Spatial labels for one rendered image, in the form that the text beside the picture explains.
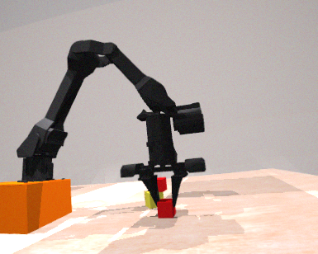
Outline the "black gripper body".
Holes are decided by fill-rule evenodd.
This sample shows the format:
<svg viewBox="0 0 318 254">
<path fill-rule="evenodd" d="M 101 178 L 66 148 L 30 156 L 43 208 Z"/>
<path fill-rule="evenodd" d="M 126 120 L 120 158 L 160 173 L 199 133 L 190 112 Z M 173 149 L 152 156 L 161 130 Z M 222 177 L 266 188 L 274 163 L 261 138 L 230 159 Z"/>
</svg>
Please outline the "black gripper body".
<svg viewBox="0 0 318 254">
<path fill-rule="evenodd" d="M 148 166 L 143 163 L 123 165 L 120 170 L 121 177 L 150 178 L 155 172 L 173 172 L 175 176 L 186 175 L 189 173 L 204 172 L 205 159 L 190 158 L 185 162 L 176 162 L 174 160 L 173 137 L 171 135 L 155 136 L 148 138 L 146 147 L 149 148 Z M 166 167 L 165 164 L 171 165 Z M 160 167 L 154 167 L 160 165 Z"/>
</svg>

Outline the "red cube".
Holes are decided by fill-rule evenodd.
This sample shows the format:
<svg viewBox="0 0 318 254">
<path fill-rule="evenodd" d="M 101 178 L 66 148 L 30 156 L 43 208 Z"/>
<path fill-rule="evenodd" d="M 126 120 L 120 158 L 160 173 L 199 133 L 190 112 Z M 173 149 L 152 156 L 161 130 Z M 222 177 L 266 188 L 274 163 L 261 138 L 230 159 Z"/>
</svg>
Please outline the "red cube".
<svg viewBox="0 0 318 254">
<path fill-rule="evenodd" d="M 157 202 L 158 218 L 173 219 L 176 212 L 176 207 L 173 207 L 172 199 L 161 199 Z"/>
<path fill-rule="evenodd" d="M 157 178 L 157 184 L 159 192 L 164 192 L 167 190 L 166 178 Z"/>
</svg>

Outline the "yellow cube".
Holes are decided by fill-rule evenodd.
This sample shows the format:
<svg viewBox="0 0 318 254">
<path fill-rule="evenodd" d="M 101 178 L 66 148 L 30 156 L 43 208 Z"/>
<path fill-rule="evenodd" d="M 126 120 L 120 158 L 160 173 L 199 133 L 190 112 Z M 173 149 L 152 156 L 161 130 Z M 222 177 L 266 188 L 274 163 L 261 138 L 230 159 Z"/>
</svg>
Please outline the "yellow cube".
<svg viewBox="0 0 318 254">
<path fill-rule="evenodd" d="M 156 208 L 157 205 L 154 203 L 150 193 L 148 190 L 144 191 L 145 194 L 145 206 L 149 207 L 150 209 Z M 163 199 L 164 198 L 164 193 L 159 192 L 159 198 Z"/>
</svg>

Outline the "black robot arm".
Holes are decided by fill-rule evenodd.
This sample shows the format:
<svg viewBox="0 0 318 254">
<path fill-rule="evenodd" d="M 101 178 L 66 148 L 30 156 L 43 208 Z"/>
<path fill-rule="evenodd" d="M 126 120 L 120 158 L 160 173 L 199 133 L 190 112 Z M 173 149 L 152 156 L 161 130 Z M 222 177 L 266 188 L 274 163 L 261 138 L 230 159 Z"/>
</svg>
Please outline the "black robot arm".
<svg viewBox="0 0 318 254">
<path fill-rule="evenodd" d="M 105 56 L 99 57 L 99 54 Z M 138 120 L 146 121 L 147 138 L 172 136 L 170 122 L 172 117 L 174 131 L 178 131 L 179 134 L 205 132 L 200 102 L 176 107 L 164 85 L 143 74 L 116 44 L 80 40 L 70 47 L 67 72 L 45 118 L 33 126 L 17 150 L 17 157 L 23 158 L 22 179 L 17 182 L 55 180 L 52 158 L 57 158 L 57 152 L 61 146 L 64 146 L 68 135 L 64 132 L 64 122 L 70 107 L 74 103 L 83 80 L 92 74 L 95 68 L 102 68 L 108 64 L 115 64 L 119 68 L 152 110 L 152 112 L 142 110 L 137 116 Z M 160 111 L 164 114 L 160 114 Z"/>
</svg>

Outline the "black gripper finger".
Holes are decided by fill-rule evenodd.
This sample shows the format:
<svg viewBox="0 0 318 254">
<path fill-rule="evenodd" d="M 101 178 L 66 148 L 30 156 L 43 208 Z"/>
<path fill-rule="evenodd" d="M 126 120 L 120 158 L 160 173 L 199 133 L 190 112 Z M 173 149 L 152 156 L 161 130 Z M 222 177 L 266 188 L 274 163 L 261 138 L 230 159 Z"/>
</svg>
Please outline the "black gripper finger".
<svg viewBox="0 0 318 254">
<path fill-rule="evenodd" d="M 138 178 L 138 181 L 142 181 L 149 191 L 154 203 L 157 205 L 159 198 L 159 189 L 157 184 L 157 175 L 154 175 L 150 178 Z"/>
<path fill-rule="evenodd" d="M 176 204 L 178 201 L 179 189 L 180 189 L 183 178 L 186 176 L 188 176 L 188 173 L 186 175 L 181 175 L 181 176 L 175 176 L 175 175 L 171 176 L 173 207 L 176 207 Z"/>
</svg>

